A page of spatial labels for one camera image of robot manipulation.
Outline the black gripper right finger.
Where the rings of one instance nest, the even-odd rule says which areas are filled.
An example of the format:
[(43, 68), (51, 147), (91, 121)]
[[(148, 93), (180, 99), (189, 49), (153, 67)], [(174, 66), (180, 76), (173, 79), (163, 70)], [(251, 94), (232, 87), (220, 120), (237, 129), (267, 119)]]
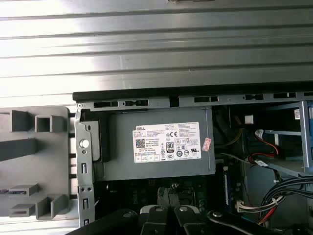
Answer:
[(212, 210), (206, 215), (195, 213), (189, 206), (174, 209), (179, 227), (186, 235), (302, 235), (303, 228), (291, 226), (282, 229), (262, 227), (240, 216)]

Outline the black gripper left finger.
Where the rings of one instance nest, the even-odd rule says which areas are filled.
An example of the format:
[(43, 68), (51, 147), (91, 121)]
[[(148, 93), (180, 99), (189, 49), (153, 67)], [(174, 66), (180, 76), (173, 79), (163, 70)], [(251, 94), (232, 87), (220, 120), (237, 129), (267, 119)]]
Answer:
[(164, 235), (169, 212), (168, 189), (157, 191), (157, 204), (141, 208), (140, 213), (119, 209), (69, 232), (70, 235)]

